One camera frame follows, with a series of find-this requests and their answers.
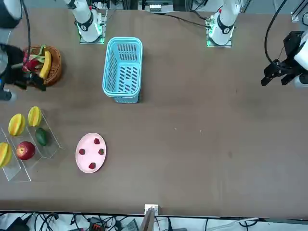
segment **red berry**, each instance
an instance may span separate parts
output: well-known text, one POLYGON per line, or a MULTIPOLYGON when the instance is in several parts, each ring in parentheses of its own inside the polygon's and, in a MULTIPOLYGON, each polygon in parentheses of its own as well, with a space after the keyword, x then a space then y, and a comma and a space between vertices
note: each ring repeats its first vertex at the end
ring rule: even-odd
POLYGON ((98 138, 95 138, 95 139, 94 139, 94 143, 95 143, 95 144, 100 144, 99 139, 98 139, 98 138))
POLYGON ((79 154, 80 155, 84 155, 86 153, 86 150, 84 150, 83 148, 79 149, 79 154))
POLYGON ((95 164, 94 162, 92 162, 92 163, 89 165, 89 168, 91 168, 91 169, 95 169, 95 167, 96 167, 96 164, 95 164))
POLYGON ((101 148, 99 151, 98 151, 99 155, 104 155, 104 149, 101 148))

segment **wicker basket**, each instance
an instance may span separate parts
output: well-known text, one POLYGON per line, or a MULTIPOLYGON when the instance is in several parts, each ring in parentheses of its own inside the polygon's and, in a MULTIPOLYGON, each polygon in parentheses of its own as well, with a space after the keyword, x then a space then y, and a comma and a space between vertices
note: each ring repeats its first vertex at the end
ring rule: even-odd
MULTIPOLYGON (((31 46, 31 54, 38 54, 41 46, 31 46)), ((61 78, 62 61, 60 52, 54 47, 46 46, 43 49, 42 56, 45 55, 45 50, 51 53, 51 68, 47 78, 44 80, 44 85, 51 86, 61 78)))

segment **apple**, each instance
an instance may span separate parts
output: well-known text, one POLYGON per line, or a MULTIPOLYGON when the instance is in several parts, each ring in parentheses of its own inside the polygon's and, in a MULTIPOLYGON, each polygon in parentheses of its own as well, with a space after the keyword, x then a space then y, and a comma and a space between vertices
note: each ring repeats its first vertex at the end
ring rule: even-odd
POLYGON ((17 146, 17 156, 21 160, 28 160, 31 157, 33 157, 34 154, 35 154, 35 146, 28 141, 21 142, 17 146))

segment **blue plastic basket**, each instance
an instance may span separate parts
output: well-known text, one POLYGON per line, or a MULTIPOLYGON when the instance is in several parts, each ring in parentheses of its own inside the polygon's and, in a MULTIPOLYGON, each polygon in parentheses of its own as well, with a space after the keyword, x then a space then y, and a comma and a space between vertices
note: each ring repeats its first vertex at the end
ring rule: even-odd
POLYGON ((103 91, 117 103, 137 103, 141 88, 142 43, 134 37, 114 37, 107 45, 103 91))

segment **avocado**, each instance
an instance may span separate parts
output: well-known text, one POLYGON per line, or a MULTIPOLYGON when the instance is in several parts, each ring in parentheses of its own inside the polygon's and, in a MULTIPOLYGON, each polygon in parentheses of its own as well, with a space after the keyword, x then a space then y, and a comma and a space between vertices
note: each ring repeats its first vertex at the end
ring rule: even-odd
POLYGON ((38 143, 42 146, 46 146, 48 143, 48 133, 42 128, 38 128, 35 131, 35 138, 37 139, 38 143))

